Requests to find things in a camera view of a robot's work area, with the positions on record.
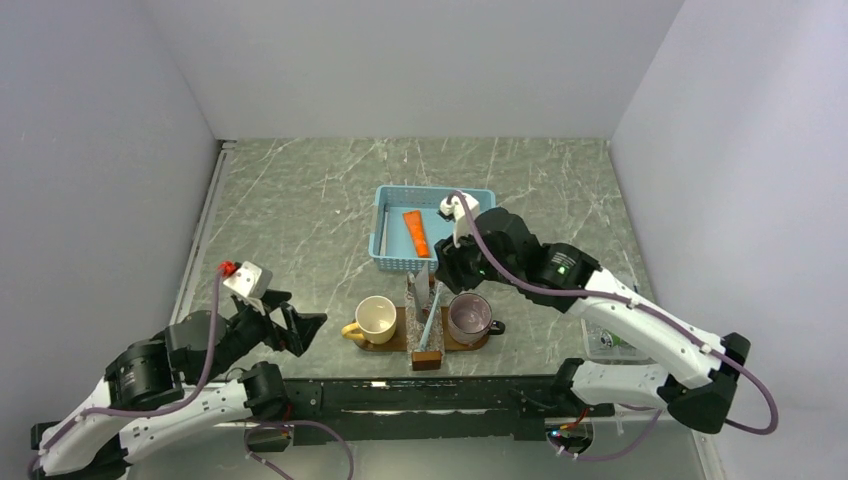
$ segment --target blue stick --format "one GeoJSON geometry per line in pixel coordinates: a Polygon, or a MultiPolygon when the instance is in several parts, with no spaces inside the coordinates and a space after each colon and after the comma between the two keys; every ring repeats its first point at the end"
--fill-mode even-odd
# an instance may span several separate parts
{"type": "Polygon", "coordinates": [[[436,283],[436,294],[433,296],[433,305],[430,307],[430,316],[427,317],[427,325],[424,325],[424,332],[421,334],[421,342],[418,343],[418,351],[423,352],[427,348],[427,342],[430,341],[430,328],[433,327],[433,319],[436,318],[436,309],[439,308],[439,295],[442,294],[442,282],[436,283]]]}

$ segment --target gray marble surface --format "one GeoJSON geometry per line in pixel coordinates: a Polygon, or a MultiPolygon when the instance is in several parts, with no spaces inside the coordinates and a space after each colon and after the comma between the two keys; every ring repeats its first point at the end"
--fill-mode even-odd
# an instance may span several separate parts
{"type": "MultiPolygon", "coordinates": [[[[377,270],[367,251],[380,185],[488,188],[540,241],[572,243],[651,297],[621,192],[601,139],[268,139],[238,142],[212,223],[192,309],[209,308],[214,267],[250,260],[274,272],[300,312],[329,320],[301,358],[257,347],[288,377],[553,373],[585,357],[580,321],[533,305],[512,288],[484,284],[507,333],[475,352],[448,353],[442,369],[412,372],[406,353],[361,351],[339,334],[357,304],[385,295],[403,304],[404,274],[377,270]]],[[[444,298],[450,301],[451,295],[444,298]]],[[[225,315],[234,313],[221,302],[225,315]]]]}

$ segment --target blue basket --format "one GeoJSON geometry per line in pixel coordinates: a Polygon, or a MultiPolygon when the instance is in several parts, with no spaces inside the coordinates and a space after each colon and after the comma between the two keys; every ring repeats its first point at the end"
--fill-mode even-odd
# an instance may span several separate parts
{"type": "MultiPolygon", "coordinates": [[[[430,271],[438,268],[433,246],[439,240],[453,234],[453,222],[439,216],[439,204],[457,188],[412,187],[406,185],[383,185],[377,189],[374,199],[374,232],[368,243],[368,253],[377,263],[377,268],[393,272],[417,272],[430,263],[430,271]],[[430,245],[430,258],[418,258],[403,214],[410,210],[421,210],[424,233],[430,245]]],[[[480,202],[480,212],[495,206],[495,193],[491,190],[460,188],[480,202]]]]}

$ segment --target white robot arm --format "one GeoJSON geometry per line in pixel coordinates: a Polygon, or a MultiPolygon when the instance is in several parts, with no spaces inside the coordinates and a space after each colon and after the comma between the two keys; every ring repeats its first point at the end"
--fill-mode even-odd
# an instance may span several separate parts
{"type": "Polygon", "coordinates": [[[287,403],[283,379],[266,362],[214,393],[198,390],[183,400],[183,382],[202,383],[207,363],[207,377],[214,378],[259,343],[300,356],[327,319],[325,314],[300,314],[288,304],[291,294],[267,289],[271,272],[250,262],[226,262],[225,267],[222,283],[238,313],[224,319],[213,311],[193,312],[153,338],[130,345],[70,415],[32,427],[38,456],[31,462],[30,477],[117,478],[128,465],[203,428],[280,413],[287,403]]]}
{"type": "MultiPolygon", "coordinates": [[[[458,195],[442,202],[444,218],[453,220],[463,210],[456,207],[458,195]]],[[[470,225],[467,215],[462,218],[470,225]]],[[[591,320],[657,362],[603,365],[566,359],[555,380],[566,401],[662,408],[695,430],[721,430],[739,371],[719,357],[744,364],[750,349],[747,339],[736,333],[719,337],[674,317],[574,246],[540,244],[519,216],[503,208],[472,218],[474,235],[448,237],[435,246],[439,262],[435,276],[451,291],[472,289],[484,280],[514,285],[532,302],[591,320]]],[[[471,227],[456,230],[466,231],[471,227]]]]}

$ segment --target clear plastic container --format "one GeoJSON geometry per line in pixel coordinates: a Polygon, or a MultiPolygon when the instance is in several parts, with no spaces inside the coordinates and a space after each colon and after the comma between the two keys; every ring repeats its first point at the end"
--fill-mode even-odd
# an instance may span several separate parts
{"type": "MultiPolygon", "coordinates": [[[[639,292],[636,279],[630,275],[616,275],[616,278],[621,283],[630,286],[634,292],[639,292]]],[[[589,360],[623,362],[645,362],[650,360],[650,357],[645,353],[637,350],[624,340],[618,339],[615,336],[615,332],[609,332],[582,318],[580,319],[580,324],[583,327],[583,346],[586,348],[586,356],[589,360]]]]}

